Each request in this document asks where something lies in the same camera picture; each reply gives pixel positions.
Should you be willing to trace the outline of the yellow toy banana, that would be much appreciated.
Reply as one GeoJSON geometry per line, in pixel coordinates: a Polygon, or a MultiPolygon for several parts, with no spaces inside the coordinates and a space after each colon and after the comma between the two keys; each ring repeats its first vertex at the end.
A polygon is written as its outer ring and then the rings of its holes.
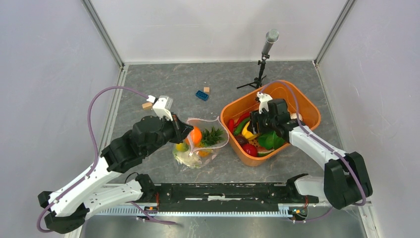
{"type": "Polygon", "coordinates": [[[242,129],[241,135],[247,140],[253,140],[257,138],[258,136],[260,136],[260,133],[253,134],[252,130],[249,129],[249,125],[250,125],[250,122],[248,121],[242,129]]]}

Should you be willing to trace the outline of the toy lemon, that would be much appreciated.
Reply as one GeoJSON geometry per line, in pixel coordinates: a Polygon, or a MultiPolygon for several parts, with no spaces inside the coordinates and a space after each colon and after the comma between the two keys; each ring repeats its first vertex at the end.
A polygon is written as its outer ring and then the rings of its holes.
{"type": "Polygon", "coordinates": [[[187,152],[189,150],[189,144],[187,142],[181,142],[175,145],[177,152],[187,152]]]}

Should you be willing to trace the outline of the toy orange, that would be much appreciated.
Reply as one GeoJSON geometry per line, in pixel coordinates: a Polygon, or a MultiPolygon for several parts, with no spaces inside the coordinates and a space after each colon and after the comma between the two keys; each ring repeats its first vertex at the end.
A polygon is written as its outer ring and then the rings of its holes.
{"type": "Polygon", "coordinates": [[[193,130],[189,133],[189,136],[191,137],[195,146],[198,146],[200,144],[202,139],[202,132],[197,126],[193,127],[193,130]]]}

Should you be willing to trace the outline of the clear pink-dotted zip bag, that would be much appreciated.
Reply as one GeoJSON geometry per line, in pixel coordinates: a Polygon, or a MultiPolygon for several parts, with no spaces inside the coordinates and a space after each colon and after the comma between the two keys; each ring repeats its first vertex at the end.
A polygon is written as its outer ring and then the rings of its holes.
{"type": "MultiPolygon", "coordinates": [[[[194,145],[191,137],[188,135],[186,139],[184,139],[182,142],[187,142],[189,144],[189,150],[187,152],[192,154],[196,154],[201,157],[202,166],[207,165],[209,162],[211,162],[219,153],[222,147],[224,147],[228,141],[229,141],[229,131],[222,125],[219,117],[216,117],[214,119],[199,119],[199,118],[189,118],[187,119],[187,124],[191,126],[197,126],[201,131],[208,129],[211,130],[211,127],[214,126],[215,129],[221,128],[224,130],[223,138],[225,139],[223,142],[216,144],[212,147],[207,148],[199,148],[194,145]]],[[[174,153],[177,152],[175,150],[175,146],[173,147],[172,153],[174,156],[174,153]]]]}

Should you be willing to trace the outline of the toy cauliflower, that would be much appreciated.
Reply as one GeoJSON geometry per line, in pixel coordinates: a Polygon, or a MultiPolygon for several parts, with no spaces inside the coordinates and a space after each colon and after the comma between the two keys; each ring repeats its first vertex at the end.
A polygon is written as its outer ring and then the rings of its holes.
{"type": "Polygon", "coordinates": [[[201,157],[196,154],[190,155],[189,152],[175,152],[174,157],[179,164],[189,168],[200,168],[202,166],[201,157]]]}

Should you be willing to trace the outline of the toy pineapple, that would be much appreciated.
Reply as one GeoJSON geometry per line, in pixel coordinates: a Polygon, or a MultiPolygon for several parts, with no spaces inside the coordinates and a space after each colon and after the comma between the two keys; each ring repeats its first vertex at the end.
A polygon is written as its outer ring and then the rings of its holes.
{"type": "Polygon", "coordinates": [[[224,130],[221,128],[215,129],[214,126],[211,127],[211,130],[205,129],[201,131],[198,127],[194,127],[194,130],[200,133],[201,139],[196,146],[199,148],[207,148],[212,147],[216,144],[223,142],[225,139],[223,138],[224,130]]]}

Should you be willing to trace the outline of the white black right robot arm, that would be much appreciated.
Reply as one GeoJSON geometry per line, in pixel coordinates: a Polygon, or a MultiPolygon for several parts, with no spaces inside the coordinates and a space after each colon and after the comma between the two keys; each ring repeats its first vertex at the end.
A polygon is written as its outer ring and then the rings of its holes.
{"type": "Polygon", "coordinates": [[[373,188],[360,153],[338,149],[317,136],[299,118],[292,119],[284,99],[272,99],[263,94],[257,101],[258,110],[251,112],[251,131],[275,133],[305,152],[324,171],[322,178],[304,175],[288,186],[286,196],[290,201],[299,202],[306,195],[323,196],[336,209],[366,203],[373,188]]]}

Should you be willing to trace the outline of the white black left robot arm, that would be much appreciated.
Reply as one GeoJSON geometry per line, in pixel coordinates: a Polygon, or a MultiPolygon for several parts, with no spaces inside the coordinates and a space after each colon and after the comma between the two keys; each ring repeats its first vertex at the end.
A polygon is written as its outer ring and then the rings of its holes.
{"type": "Polygon", "coordinates": [[[63,188],[43,191],[38,195],[44,208],[39,221],[46,228],[41,232],[69,233],[98,212],[125,202],[141,199],[150,202],[156,189],[147,175],[123,185],[99,191],[103,185],[139,165],[167,143],[180,143],[193,130],[172,113],[169,119],[147,116],[121,137],[105,147],[97,159],[78,177],[63,188]]]}

